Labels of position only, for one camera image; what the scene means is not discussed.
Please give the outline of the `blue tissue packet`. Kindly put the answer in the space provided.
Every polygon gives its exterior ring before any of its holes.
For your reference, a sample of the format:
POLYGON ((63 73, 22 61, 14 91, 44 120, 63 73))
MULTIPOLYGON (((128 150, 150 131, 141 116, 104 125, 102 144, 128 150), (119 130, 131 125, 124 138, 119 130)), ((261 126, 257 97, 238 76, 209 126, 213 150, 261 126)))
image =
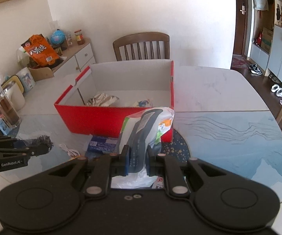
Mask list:
POLYGON ((117 138, 91 135, 86 150, 92 153, 114 153, 117 142, 117 138))

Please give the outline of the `blueberry cake clear packet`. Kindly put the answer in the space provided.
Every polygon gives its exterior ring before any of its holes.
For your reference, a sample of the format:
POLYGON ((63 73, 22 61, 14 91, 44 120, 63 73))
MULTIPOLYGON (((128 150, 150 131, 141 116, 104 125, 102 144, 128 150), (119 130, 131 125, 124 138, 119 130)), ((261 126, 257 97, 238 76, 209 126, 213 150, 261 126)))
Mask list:
POLYGON ((137 108, 152 108, 153 104, 150 99, 145 99, 134 102, 132 106, 137 108))

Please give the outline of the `silver snack wrapper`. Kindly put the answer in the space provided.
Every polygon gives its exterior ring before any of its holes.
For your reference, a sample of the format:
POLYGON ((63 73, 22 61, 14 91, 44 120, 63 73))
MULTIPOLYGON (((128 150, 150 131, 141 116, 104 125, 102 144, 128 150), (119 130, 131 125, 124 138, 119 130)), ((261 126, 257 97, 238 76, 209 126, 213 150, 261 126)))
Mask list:
POLYGON ((111 107, 119 101, 119 98, 106 93, 96 94, 90 98, 86 105, 90 107, 111 107))

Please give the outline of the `black snack packet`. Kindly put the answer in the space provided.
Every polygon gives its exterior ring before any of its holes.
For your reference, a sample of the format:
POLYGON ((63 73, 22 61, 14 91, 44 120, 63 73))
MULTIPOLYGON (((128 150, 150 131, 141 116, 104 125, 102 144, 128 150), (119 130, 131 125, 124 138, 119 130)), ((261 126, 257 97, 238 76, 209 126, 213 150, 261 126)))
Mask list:
POLYGON ((41 135, 37 138, 20 139, 17 141, 18 146, 29 149, 32 152, 49 152, 53 148, 53 142, 47 135, 41 135))

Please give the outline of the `glass tea bottle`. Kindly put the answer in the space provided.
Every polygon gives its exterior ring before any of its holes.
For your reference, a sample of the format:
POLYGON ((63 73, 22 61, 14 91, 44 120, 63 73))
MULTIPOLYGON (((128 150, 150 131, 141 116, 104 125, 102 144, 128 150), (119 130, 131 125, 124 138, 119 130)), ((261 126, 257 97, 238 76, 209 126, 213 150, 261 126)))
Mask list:
POLYGON ((0 112, 6 119, 7 124, 11 128, 15 128, 20 124, 20 117, 18 116, 15 108, 9 101, 0 84, 0 112))

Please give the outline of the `red cardboard box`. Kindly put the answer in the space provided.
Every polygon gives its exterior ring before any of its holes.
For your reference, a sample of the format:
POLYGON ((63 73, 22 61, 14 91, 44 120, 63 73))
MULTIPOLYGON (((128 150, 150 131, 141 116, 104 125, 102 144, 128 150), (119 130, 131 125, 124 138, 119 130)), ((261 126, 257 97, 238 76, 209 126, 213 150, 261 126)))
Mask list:
POLYGON ((140 112, 136 104, 174 107, 174 62, 135 60, 87 66, 67 87, 54 106, 70 132, 118 137, 126 116, 140 112), (87 105, 97 94, 118 97, 109 107, 87 105))

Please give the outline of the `orange snack bag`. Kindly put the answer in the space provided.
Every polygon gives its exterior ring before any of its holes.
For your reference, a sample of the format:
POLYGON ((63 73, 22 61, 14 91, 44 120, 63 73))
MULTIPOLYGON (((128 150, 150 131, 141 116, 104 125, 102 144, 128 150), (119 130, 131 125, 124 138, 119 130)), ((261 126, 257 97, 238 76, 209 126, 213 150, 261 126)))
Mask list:
POLYGON ((42 34, 34 34, 21 46, 37 64, 37 68, 58 66, 62 59, 42 34))

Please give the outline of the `blue patterned table mat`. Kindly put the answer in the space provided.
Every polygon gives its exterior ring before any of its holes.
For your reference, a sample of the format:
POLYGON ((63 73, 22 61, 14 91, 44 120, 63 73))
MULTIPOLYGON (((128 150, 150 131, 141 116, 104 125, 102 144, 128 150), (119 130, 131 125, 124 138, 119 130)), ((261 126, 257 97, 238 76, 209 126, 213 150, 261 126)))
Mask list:
MULTIPOLYGON (((178 112, 174 128, 191 156, 272 188, 282 201, 282 131, 269 111, 178 112)), ((58 115, 22 117, 18 137, 50 136, 53 149, 33 157, 27 167, 2 172, 8 184, 68 161, 61 149, 85 154, 90 136, 71 133, 58 115)))

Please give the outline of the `white drawer cabinet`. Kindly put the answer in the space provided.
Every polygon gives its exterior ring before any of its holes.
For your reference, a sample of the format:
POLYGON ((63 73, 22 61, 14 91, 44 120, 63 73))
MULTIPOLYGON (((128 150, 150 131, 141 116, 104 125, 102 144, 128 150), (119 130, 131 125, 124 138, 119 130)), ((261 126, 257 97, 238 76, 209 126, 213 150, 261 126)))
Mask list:
POLYGON ((66 59, 57 67, 31 69, 29 71, 35 81, 49 79, 53 77, 65 77, 70 74, 80 73, 85 67, 96 63, 91 40, 85 38, 85 43, 69 47, 63 52, 66 59))

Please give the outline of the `blue globe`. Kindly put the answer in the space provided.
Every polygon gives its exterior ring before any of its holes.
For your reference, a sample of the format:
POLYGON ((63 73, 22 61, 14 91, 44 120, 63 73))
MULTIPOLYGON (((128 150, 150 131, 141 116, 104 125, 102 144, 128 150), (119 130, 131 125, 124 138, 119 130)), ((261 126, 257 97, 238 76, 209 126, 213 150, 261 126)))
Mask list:
POLYGON ((58 46, 64 43, 66 36, 60 29, 54 31, 50 36, 50 43, 54 46, 58 46))

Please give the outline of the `red-labelled jar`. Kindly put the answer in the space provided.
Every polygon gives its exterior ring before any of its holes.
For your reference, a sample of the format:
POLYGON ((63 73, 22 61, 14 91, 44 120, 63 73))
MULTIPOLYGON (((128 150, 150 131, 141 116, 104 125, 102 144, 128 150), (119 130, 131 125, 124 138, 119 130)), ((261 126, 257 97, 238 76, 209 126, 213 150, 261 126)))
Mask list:
POLYGON ((77 40, 78 45, 83 45, 83 44, 85 43, 85 39, 84 39, 84 37, 83 37, 82 30, 81 30, 81 29, 76 30, 76 31, 74 32, 74 34, 75 34, 75 37, 76 37, 76 40, 77 40))

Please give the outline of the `brown wooden chair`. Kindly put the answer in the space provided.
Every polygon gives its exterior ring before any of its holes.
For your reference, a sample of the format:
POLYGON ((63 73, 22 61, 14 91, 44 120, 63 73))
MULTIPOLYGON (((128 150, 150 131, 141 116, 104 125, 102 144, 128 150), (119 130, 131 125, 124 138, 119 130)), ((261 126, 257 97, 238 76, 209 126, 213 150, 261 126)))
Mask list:
POLYGON ((169 35, 161 32, 141 32, 123 36, 113 42, 117 61, 169 60, 169 35))

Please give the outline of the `dark sneakers pair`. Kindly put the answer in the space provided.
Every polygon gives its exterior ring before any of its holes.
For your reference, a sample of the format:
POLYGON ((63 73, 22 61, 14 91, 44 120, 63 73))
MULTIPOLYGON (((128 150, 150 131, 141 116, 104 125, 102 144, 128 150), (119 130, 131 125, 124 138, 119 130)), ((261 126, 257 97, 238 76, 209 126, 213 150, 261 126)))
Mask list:
POLYGON ((257 64, 250 64, 249 70, 254 75, 262 75, 262 71, 261 71, 261 69, 259 69, 257 64))

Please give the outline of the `white slippers pair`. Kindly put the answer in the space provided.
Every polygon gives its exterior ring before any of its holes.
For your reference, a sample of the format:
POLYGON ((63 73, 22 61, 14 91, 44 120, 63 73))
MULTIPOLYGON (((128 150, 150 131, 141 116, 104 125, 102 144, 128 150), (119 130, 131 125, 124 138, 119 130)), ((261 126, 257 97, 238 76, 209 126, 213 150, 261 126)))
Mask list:
POLYGON ((277 97, 282 98, 282 88, 278 84, 273 85, 270 90, 277 97))

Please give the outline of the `grey shoe cabinet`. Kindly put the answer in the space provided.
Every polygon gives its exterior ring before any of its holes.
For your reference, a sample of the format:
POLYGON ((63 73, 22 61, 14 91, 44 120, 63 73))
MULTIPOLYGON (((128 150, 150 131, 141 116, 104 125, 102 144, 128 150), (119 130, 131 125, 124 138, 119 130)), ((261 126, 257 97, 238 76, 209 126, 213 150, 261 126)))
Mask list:
POLYGON ((251 46, 249 58, 282 83, 282 0, 249 0, 251 46))

